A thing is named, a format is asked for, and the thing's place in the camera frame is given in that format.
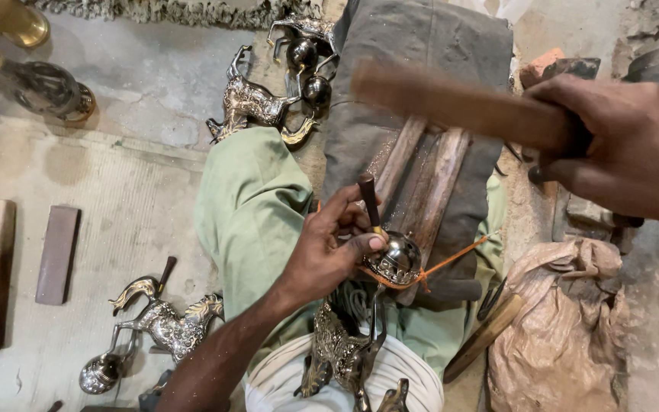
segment fabric rug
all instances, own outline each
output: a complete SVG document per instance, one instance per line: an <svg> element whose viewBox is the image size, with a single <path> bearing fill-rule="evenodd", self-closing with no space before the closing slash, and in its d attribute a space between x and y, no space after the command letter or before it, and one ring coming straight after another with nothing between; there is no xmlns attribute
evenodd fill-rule
<svg viewBox="0 0 659 412"><path fill-rule="evenodd" d="M139 23L169 21L188 26L225 25L231 29L268 29L289 13L320 18L321 0L24 0L51 13L68 12L82 18L123 16Z"/></svg>

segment metal ball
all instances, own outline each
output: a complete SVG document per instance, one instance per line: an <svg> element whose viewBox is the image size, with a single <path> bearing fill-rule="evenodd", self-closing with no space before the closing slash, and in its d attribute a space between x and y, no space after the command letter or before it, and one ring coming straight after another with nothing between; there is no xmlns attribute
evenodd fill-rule
<svg viewBox="0 0 659 412"><path fill-rule="evenodd" d="M121 376L122 359L110 353L88 360L80 371L78 383L87 394L99 395L114 388Z"/></svg>
<svg viewBox="0 0 659 412"><path fill-rule="evenodd" d="M421 251L404 234L390 231L388 250L378 259L365 258L365 266L394 285L409 285L421 274Z"/></svg>
<svg viewBox="0 0 659 412"><path fill-rule="evenodd" d="M311 40L305 38L294 39L286 50L286 61L288 66L294 70L313 69L319 61L319 52L317 46Z"/></svg>
<svg viewBox="0 0 659 412"><path fill-rule="evenodd" d="M302 99L307 104L316 109L326 107L332 97L332 86L330 82L322 76L311 76L304 82L302 87Z"/></svg>

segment brass vase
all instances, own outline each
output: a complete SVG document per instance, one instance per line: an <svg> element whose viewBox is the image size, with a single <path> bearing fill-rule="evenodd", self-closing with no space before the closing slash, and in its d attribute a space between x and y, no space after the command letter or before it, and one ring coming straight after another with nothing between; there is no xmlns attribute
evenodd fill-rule
<svg viewBox="0 0 659 412"><path fill-rule="evenodd" d="M0 0L0 32L19 47L33 48L47 41L50 23L19 0Z"/></svg>

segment orange string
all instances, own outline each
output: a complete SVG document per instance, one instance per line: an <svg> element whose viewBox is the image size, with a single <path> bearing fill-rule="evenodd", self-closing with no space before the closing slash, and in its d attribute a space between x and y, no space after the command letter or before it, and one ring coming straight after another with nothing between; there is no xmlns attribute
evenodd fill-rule
<svg viewBox="0 0 659 412"><path fill-rule="evenodd" d="M434 272L435 270L437 270L437 269L443 267L444 265L448 265L449 263L452 263L454 260L460 258L462 255L464 255L464 254L467 253L468 251L471 251L471 249L473 249L473 248L477 247L478 245L480 245L481 243L485 242L485 241L487 240L487 238L488 238L487 235L482 236L478 241L472 243L471 245L469 245L469 246L466 247L466 248L463 248L462 250L458 251L457 253L453 254L452 256L450 256L450 257L444 259L444 260L443 260L442 262L440 262L438 265L436 265L435 267L432 267L432 268L429 269L429 270L424 270L424 269L422 268L422 269L421 269L421 273L419 274L419 277L417 277L416 280L414 280L413 282L409 283L408 285L403 285L403 286L400 286L400 285L394 285L393 283L391 283L390 281L388 281L386 278L384 278L384 277L382 277L382 276L380 276L380 275L377 275L375 272L373 272L372 270L368 269L367 267L361 266L360 269L361 269L363 272L365 272L366 274L370 275L370 276L371 276L372 278L374 278L375 280L377 280L379 283L381 283L381 284L383 284L383 285L386 285L386 286L388 286L388 287L390 287L390 288L392 288L392 289L403 290L403 289L406 289L407 287L413 285L413 284L416 283L416 282L421 282L421 285L423 286L424 291L425 291L426 293L429 293L430 290L428 289L428 286L426 285L426 278L428 277L428 275L430 275L430 274L431 274L432 272Z"/></svg>
<svg viewBox="0 0 659 412"><path fill-rule="evenodd" d="M431 269L426 270L426 275L430 274L431 272L435 271L436 269L439 269L440 267L446 265L447 263L450 263L453 260L459 258L460 256L462 256L466 252L471 251L471 249L477 247L477 245L484 242L485 240L487 240L487 235L482 236L478 241L472 243L471 245L469 245L466 248L463 248L462 250L460 250L457 253L453 254L451 257L446 258L444 261L442 261L441 263L439 263L435 267L432 267Z"/></svg>

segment silver horse figurine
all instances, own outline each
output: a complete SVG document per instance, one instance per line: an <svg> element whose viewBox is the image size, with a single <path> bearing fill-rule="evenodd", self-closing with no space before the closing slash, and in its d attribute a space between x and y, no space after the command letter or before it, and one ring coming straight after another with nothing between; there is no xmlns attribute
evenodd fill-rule
<svg viewBox="0 0 659 412"><path fill-rule="evenodd" d="M306 117L296 132L289 131L282 124L286 109L292 103L302 99L299 76L303 70L299 70L297 74L299 95L277 98L265 87L247 80L238 70L238 61L243 57L243 53L250 51L251 48L252 46L249 45L241 46L233 58L230 68L228 68L228 84L225 86L225 94L223 95L225 120L223 123L218 123L215 119L207 119L206 121L213 141L220 142L234 132L245 129L248 126L248 117L252 117L266 125L280 127L281 138L289 147L298 145L304 141L305 136L317 124L314 115Z"/></svg>
<svg viewBox="0 0 659 412"><path fill-rule="evenodd" d="M375 358L385 342L387 321L382 302L386 286L378 285L373 295L371 334L363 335L357 324L339 305L333 295L325 297L314 316L312 351L304 360L302 385L294 396L313 396L334 379L355 397L354 411L370 412L365 381L373 371ZM398 381L398 389L386 393L379 412L405 411L408 380Z"/></svg>
<svg viewBox="0 0 659 412"><path fill-rule="evenodd" d="M121 295L108 303L114 305L114 316L126 307L135 296L146 295L149 304L134 320L116 323L111 347L102 355L88 360L80 371L80 388L89 394L102 394L111 390L122 374L123 363L133 355L136 332L147 332L161 349L172 354L175 364L183 360L206 337L211 320L223 315L223 298L217 294L205 295L191 305L184 317L177 316L172 305L157 298L159 282L151 276L143 276L131 282ZM122 329L133 329L127 353L115 354L116 342Z"/></svg>
<svg viewBox="0 0 659 412"><path fill-rule="evenodd" d="M276 26L289 26L291 27L298 37L306 37L311 40L320 40L329 45L332 49L332 55L327 57L321 63L317 64L314 72L317 73L322 66L329 63L330 60L340 56L337 48L334 45L334 23L332 21L323 21L316 18L299 16L296 13L289 13L283 20L277 20L271 23L269 35L266 37L266 42L274 48L274 60L278 61L279 48L285 42L290 42L288 37L281 37L276 40L276 43L271 40L271 33Z"/></svg>

